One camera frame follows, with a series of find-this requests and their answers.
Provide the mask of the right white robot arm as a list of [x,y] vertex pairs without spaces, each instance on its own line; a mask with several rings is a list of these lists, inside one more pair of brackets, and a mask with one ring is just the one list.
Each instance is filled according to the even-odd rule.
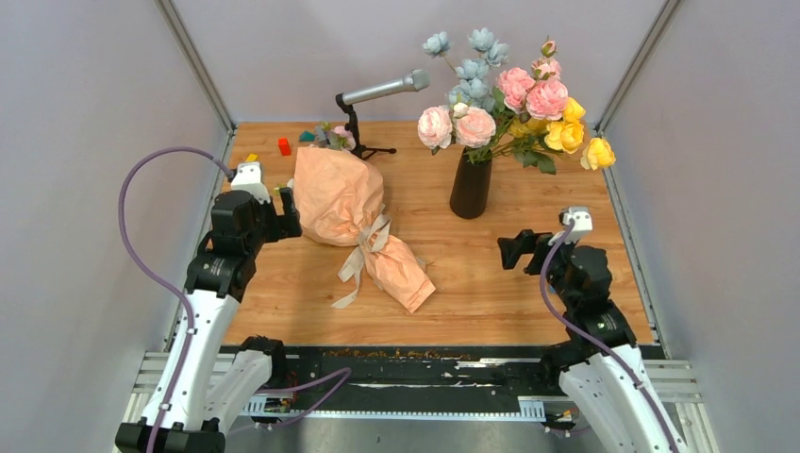
[[506,270],[521,256],[531,257],[525,273],[539,278],[545,306],[569,336],[542,354],[538,371],[544,390],[565,393],[609,452],[688,451],[647,373],[633,330],[610,297],[606,251],[530,229],[497,243]]

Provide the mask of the beige ribbon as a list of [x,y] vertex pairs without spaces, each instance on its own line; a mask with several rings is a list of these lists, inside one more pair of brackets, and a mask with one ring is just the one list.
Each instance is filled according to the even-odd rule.
[[379,213],[373,223],[363,229],[357,236],[357,246],[342,265],[338,278],[341,282],[353,280],[355,289],[350,294],[334,302],[331,307],[342,310],[353,303],[361,287],[361,274],[368,254],[377,253],[384,249],[390,235],[392,219],[390,216]]

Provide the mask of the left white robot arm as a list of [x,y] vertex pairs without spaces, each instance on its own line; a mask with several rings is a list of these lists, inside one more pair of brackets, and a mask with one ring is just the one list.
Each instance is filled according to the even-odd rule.
[[180,292],[182,309],[173,349],[150,401],[136,422],[122,423],[115,445],[122,452],[222,452],[226,436],[261,387],[288,380],[284,345],[247,338],[223,377],[212,383],[225,333],[255,275],[261,247],[299,237],[302,228],[292,189],[278,191],[283,206],[232,190],[219,194],[211,227],[198,244]]

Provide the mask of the peach paper bouquet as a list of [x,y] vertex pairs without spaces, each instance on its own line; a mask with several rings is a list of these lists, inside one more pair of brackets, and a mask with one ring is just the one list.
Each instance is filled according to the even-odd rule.
[[[383,175],[348,150],[300,147],[292,189],[303,233],[317,243],[352,252],[358,234],[379,213],[390,216],[385,212]],[[367,255],[363,273],[410,313],[436,291],[423,261],[392,234],[392,225],[384,249]]]

